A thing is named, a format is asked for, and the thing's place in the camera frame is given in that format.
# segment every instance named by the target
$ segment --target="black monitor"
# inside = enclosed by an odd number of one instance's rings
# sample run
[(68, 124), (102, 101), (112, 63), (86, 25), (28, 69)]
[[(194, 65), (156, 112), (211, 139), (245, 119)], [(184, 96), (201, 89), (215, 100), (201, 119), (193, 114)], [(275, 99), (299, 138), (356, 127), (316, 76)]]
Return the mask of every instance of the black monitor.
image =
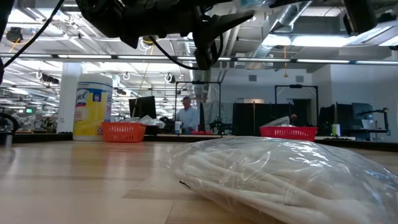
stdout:
[(151, 118), (156, 119), (156, 107), (155, 107), (155, 97), (154, 96), (147, 96), (147, 97), (140, 97), (137, 99), (130, 99), (129, 100), (130, 106), (130, 117), (140, 117), (143, 118), (144, 116), (148, 115)]
[(353, 103), (354, 119), (373, 120), (373, 113), (366, 113), (373, 111), (373, 106), (369, 103)]

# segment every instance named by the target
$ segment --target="red basket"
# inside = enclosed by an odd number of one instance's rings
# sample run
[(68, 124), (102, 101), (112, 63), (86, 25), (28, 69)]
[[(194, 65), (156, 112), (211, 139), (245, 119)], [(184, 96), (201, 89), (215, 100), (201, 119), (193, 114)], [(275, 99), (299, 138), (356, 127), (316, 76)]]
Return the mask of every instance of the red basket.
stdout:
[(262, 137), (315, 141), (317, 127), (261, 127)]
[(140, 123), (102, 122), (106, 142), (140, 142), (145, 129), (146, 125)]

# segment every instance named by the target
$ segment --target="wooden tabletop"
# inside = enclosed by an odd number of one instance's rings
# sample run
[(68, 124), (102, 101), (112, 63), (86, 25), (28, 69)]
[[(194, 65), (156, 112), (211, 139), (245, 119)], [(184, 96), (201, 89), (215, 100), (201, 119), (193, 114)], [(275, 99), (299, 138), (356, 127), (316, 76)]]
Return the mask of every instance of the wooden tabletop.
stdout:
[[(1, 223), (251, 223), (181, 187), (172, 142), (48, 142), (0, 149)], [(398, 154), (355, 150), (398, 174)]]

